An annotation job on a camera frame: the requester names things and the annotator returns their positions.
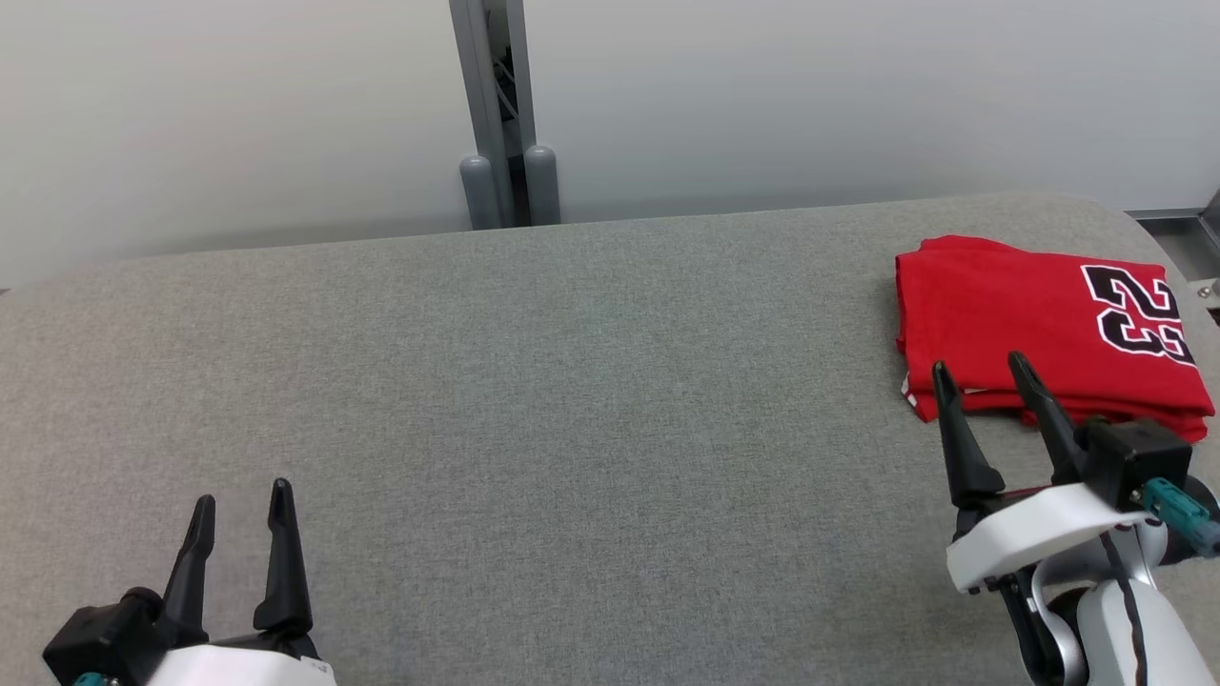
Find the metal frame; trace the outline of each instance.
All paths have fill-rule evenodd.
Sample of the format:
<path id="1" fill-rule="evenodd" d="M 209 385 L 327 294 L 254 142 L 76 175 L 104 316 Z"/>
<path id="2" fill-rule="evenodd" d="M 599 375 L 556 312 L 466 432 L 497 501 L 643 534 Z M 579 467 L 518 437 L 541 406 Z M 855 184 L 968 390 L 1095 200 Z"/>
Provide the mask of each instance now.
<path id="1" fill-rule="evenodd" d="M 1197 232 L 1220 253 L 1220 190 L 1211 198 L 1207 208 L 1133 210 L 1128 211 L 1127 216 L 1141 223 L 1149 220 L 1179 220 L 1192 225 L 1197 223 Z M 1148 231 L 1153 233 L 1153 237 L 1157 236 L 1152 228 Z M 1220 310 L 1220 278 L 1218 277 L 1220 273 L 1191 282 L 1191 291 L 1203 299 L 1204 306 L 1209 310 Z"/>
<path id="2" fill-rule="evenodd" d="M 521 148 L 525 150 L 526 184 L 529 188 L 529 217 L 534 226 L 560 223 L 555 151 L 538 144 L 534 126 L 525 0 L 506 0 L 505 11 L 509 16 L 509 42 L 512 44 L 512 76 L 517 79 L 517 120 L 521 122 Z"/>
<path id="3" fill-rule="evenodd" d="M 471 225 L 475 228 L 500 228 L 512 226 L 512 181 L 509 175 L 509 159 L 504 151 L 504 128 L 500 125 L 500 104 L 495 95 L 495 74 L 492 71 L 492 49 L 487 39 L 487 20 L 482 0 L 449 0 L 449 12 L 454 21 L 454 37 L 458 40 L 458 59 L 461 61 L 462 81 L 466 84 L 466 100 L 470 103 L 470 121 L 475 131 L 475 145 L 478 156 L 488 162 L 467 157 L 462 161 L 462 183 L 466 186 L 466 201 L 471 206 Z M 476 203 L 486 203 L 484 179 L 489 173 L 495 189 L 497 211 L 488 208 L 476 208 Z M 476 195 L 471 198 L 471 183 Z M 495 226 L 487 226 L 488 217 L 497 217 Z"/>

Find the red t-shirt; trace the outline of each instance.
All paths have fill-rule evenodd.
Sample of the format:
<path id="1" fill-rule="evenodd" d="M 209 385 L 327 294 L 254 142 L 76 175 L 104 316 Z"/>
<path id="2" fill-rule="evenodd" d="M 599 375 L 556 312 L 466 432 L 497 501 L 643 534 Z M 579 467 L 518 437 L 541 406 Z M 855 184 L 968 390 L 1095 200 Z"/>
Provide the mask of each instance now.
<path id="1" fill-rule="evenodd" d="M 936 419 L 932 364 L 944 360 L 966 410 L 1020 408 L 1008 353 L 1020 350 L 1077 420 L 1152 416 L 1205 436 L 1215 408 L 1182 332 L 1165 270 L 1027 253 L 946 236 L 898 255 L 904 393 Z"/>

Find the teal connector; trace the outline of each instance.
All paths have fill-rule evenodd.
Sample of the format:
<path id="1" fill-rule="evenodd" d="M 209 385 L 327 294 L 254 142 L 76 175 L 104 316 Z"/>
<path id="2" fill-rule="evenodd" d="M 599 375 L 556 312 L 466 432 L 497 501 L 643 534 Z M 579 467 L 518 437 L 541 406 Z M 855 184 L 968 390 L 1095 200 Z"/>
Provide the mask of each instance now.
<path id="1" fill-rule="evenodd" d="M 1220 554 L 1220 524 L 1211 521 L 1211 513 L 1177 486 L 1160 477 L 1150 480 L 1144 483 L 1143 504 L 1186 538 L 1200 557 Z"/>

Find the gray fabric surface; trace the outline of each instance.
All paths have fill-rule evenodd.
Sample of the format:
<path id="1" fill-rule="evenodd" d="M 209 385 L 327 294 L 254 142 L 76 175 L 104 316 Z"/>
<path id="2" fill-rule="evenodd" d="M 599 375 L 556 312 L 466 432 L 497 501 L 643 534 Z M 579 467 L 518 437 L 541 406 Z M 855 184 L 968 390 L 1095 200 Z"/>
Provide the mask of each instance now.
<path id="1" fill-rule="evenodd" d="M 216 496 L 206 627 L 246 632 L 292 478 L 340 685 L 1025 684 L 953 591 L 939 438 L 898 393 L 894 254 L 964 233 L 1165 262 L 993 195 L 195 254 L 0 299 L 0 665 L 161 587 Z M 1213 393 L 1220 333 L 1171 270 Z M 974 426 L 1010 486 L 1037 435 Z M 1218 443 L 1194 471 L 1220 485 Z M 1220 666 L 1220 565 L 1160 571 Z"/>

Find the printed number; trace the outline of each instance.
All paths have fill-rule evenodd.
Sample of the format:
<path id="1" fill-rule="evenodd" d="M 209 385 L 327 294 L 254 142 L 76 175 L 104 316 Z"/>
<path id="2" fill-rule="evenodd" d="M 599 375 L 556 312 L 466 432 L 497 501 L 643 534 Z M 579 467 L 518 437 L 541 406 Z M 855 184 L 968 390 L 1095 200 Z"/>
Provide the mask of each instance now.
<path id="1" fill-rule="evenodd" d="M 1194 356 L 1182 336 L 1177 301 L 1168 283 L 1158 278 L 1153 282 L 1153 293 L 1148 293 L 1125 269 L 1085 265 L 1081 271 L 1093 299 L 1109 305 L 1097 315 L 1097 328 L 1103 341 L 1132 355 L 1165 356 L 1194 366 Z M 1132 309 L 1149 322 L 1155 322 L 1155 330 L 1137 326 L 1128 314 Z"/>

